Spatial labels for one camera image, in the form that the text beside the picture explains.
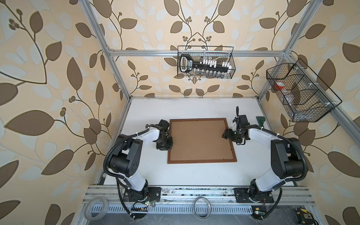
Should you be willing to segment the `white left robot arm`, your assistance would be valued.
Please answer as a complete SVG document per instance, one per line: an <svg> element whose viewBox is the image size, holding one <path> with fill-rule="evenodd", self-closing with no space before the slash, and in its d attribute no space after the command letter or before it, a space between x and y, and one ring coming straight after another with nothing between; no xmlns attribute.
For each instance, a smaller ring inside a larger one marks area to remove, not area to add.
<svg viewBox="0 0 360 225"><path fill-rule="evenodd" d="M150 199L148 182L138 171L142 147L155 143L156 149L169 151L173 146L170 123L161 120L158 124L145 126L145 130L133 135L121 134L104 158L103 170L125 188L129 201L142 202Z"/></svg>

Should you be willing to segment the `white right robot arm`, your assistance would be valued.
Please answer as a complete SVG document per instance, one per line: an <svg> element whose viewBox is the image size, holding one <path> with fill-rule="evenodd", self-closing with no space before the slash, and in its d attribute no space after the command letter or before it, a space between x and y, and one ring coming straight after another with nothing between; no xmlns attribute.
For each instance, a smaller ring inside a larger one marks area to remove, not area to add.
<svg viewBox="0 0 360 225"><path fill-rule="evenodd" d="M257 141L271 151L271 168L253 179L246 193L234 192L242 201L259 203L287 182L301 181L307 175L308 165L298 139L285 138L259 125L251 125L246 115L237 112L232 128L227 128L222 137L237 145Z"/></svg>

